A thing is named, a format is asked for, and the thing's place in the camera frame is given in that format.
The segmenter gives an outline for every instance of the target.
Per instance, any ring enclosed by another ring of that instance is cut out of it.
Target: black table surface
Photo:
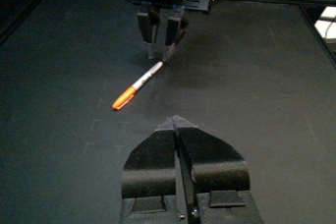
[[[43,0],[0,47],[0,222],[117,223],[127,156],[180,115],[244,156],[265,223],[335,223],[336,72],[299,9],[219,1],[192,13],[176,54],[116,112],[157,61],[136,11]]]

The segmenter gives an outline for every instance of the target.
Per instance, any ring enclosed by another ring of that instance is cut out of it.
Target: cable
[[[331,24],[329,24],[329,26],[328,26],[328,28],[327,28],[327,30],[325,30],[325,34],[324,34],[324,39],[327,39],[327,36],[328,36],[328,31],[329,31],[329,29],[331,29],[331,26],[332,26],[332,24],[336,22],[336,15],[335,15],[335,17],[333,17],[333,19],[332,19],[332,21],[331,21]]]

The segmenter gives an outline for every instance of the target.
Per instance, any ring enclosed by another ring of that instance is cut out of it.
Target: marker
[[[112,105],[115,110],[120,110],[123,106],[128,103],[128,101],[135,96],[136,91],[141,88],[144,83],[149,80],[153,74],[163,67],[163,62],[159,62],[153,65],[153,67],[147,71],[147,73],[140,77],[140,79],[132,84],[132,86],[125,90],[125,92],[120,95],[119,99]]]

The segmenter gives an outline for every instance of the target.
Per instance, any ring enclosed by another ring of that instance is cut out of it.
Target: orange marker
[[[140,79],[132,84],[132,86],[125,90],[125,92],[120,95],[119,99],[112,105],[115,110],[120,110],[123,106],[128,103],[128,101],[135,96],[136,91],[141,88],[144,83],[149,80],[153,74],[163,67],[163,62],[159,62],[153,65],[153,67],[147,71],[147,73],[140,77]]]

